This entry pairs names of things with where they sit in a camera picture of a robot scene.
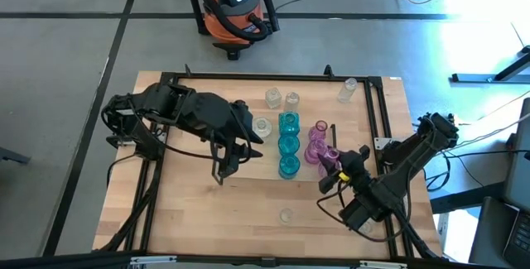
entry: metal clamp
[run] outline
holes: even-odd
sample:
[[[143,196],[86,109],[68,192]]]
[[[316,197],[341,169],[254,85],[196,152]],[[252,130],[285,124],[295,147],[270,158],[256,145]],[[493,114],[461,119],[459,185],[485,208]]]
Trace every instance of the metal clamp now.
[[[391,137],[375,137],[373,144],[375,144],[375,150],[382,150],[390,142],[400,141],[396,138]]]
[[[407,264],[391,262],[361,261],[360,268],[370,269],[407,269]]]
[[[176,262],[176,256],[131,257],[131,265],[162,264]]]

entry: metal bracket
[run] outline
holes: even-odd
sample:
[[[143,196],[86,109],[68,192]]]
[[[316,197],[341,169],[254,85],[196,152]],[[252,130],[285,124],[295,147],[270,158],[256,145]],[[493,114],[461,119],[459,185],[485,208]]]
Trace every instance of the metal bracket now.
[[[381,77],[369,76],[368,82],[370,82],[377,89],[383,88],[383,80]]]
[[[184,64],[184,70],[185,70],[185,75],[189,78],[191,78],[191,70],[190,70],[190,66],[188,66],[188,64]]]
[[[276,258],[275,257],[262,257],[262,267],[264,268],[278,267]]]
[[[176,262],[176,256],[131,257],[131,265],[162,264]]]
[[[407,269],[407,264],[390,262],[361,261],[361,268],[370,269]]]
[[[333,79],[335,77],[333,70],[331,69],[331,65],[325,66],[324,75],[327,75],[329,79]]]
[[[390,142],[400,141],[391,137],[375,137],[373,139],[373,144],[375,145],[375,150],[382,150]]]

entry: desk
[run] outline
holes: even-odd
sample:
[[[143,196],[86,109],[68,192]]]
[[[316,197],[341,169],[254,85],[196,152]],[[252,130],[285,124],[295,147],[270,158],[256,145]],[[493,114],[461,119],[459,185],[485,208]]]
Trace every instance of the desk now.
[[[142,92],[148,85],[158,82],[160,76],[160,72],[140,72],[134,92]],[[365,165],[372,175],[377,175],[363,84],[359,84],[351,103],[347,104],[336,101],[341,82],[180,79],[179,84],[217,93],[228,101],[241,98],[254,117],[271,119],[273,129],[276,129],[274,125],[280,109],[267,108],[265,91],[278,87],[284,96],[288,91],[296,91],[301,96],[298,156],[301,157],[306,146],[307,129],[322,118],[329,124],[336,124],[339,149],[358,150],[364,144],[370,146],[372,153]],[[383,78],[383,91],[393,137],[410,136],[412,125],[401,79]],[[373,102],[378,111],[377,99]],[[376,119],[378,130],[382,131],[379,113]],[[208,144],[174,127],[169,131],[167,143],[187,151],[210,153]],[[256,146],[265,153],[264,157],[241,165],[238,173],[225,179],[222,186],[210,175],[211,161],[167,151],[148,251],[241,257],[389,258],[386,243],[371,243],[318,210],[316,200],[323,195],[318,191],[315,167],[306,171],[303,166],[296,179],[281,180],[277,175],[277,152],[271,149],[275,146],[270,142]],[[130,155],[133,150],[133,147],[121,147],[117,158]],[[139,158],[133,158],[114,167],[94,248],[106,244],[130,214],[141,164]],[[441,255],[422,173],[412,181],[411,191],[412,224],[429,248]],[[352,198],[350,191],[345,193],[348,193],[346,200]],[[332,213],[338,212],[339,201],[328,202],[325,207]],[[283,209],[292,211],[287,224],[280,220]],[[140,219],[133,247],[139,245],[142,226]],[[384,237],[381,223],[372,223],[370,228],[370,236]],[[401,239],[397,241],[397,248],[403,255]]]

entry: stacked cyan cups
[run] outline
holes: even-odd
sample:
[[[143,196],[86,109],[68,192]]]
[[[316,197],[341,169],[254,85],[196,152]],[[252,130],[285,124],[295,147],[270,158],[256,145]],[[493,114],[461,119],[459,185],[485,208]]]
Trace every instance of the stacked cyan cups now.
[[[300,170],[300,160],[296,157],[296,152],[300,149],[300,117],[295,112],[280,113],[278,116],[280,126],[280,138],[278,139],[278,149],[282,155],[278,173],[283,179],[292,179]]]

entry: vacuum wheel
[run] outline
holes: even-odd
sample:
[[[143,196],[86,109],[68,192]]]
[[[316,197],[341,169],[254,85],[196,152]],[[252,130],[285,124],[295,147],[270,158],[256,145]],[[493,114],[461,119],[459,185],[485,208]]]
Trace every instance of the vacuum wheel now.
[[[239,60],[239,57],[240,57],[240,56],[241,56],[241,50],[227,51],[227,52],[226,52],[226,57],[227,57],[229,60],[232,60],[232,61]]]

